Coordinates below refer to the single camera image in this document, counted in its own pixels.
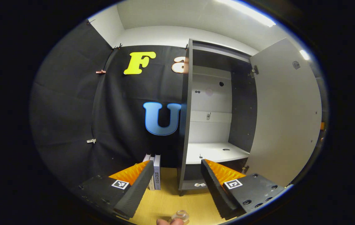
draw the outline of binder clip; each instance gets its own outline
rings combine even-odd
[[[105,70],[96,71],[97,74],[104,74]]]

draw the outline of door hinge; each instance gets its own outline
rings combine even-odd
[[[95,144],[96,143],[96,139],[91,139],[91,140],[87,140],[87,143],[93,143],[93,144]]]
[[[247,76],[251,76],[251,78],[254,78],[255,77],[254,73],[259,74],[257,66],[254,66],[254,68],[250,71],[249,74],[247,74]]]
[[[242,172],[242,173],[243,173],[243,174],[246,174],[249,168],[250,168],[249,166],[243,167],[243,172]]]

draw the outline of black foam pad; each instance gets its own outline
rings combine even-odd
[[[212,169],[204,159],[201,160],[201,173],[222,218],[228,220],[245,213],[237,201],[225,192]]]
[[[133,185],[115,205],[114,210],[122,215],[132,218],[153,174],[154,163],[153,161],[149,161]]]

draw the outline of book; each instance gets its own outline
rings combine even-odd
[[[160,168],[161,155],[154,157],[154,187],[156,190],[161,189],[161,168]]]
[[[148,188],[150,190],[155,190],[155,185],[154,185],[154,175],[151,177],[150,183],[148,184]]]
[[[146,156],[143,159],[143,162],[150,160],[151,155],[146,154]]]

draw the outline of letter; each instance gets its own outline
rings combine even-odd
[[[173,60],[175,63],[172,64],[172,70],[175,73],[183,73],[184,70],[184,60],[186,59],[186,57],[175,57],[175,59]]]
[[[171,111],[169,126],[160,127],[158,125],[158,114],[162,108],[162,104],[158,102],[146,102],[143,104],[146,109],[146,129],[152,134],[165,136],[173,134],[179,125],[179,111],[182,108],[180,104],[170,103],[166,106]]]
[[[130,62],[127,69],[123,72],[123,74],[141,74],[142,70],[139,68],[140,64],[142,67],[146,67],[149,62],[149,58],[155,58],[155,52],[132,52],[130,53]]]

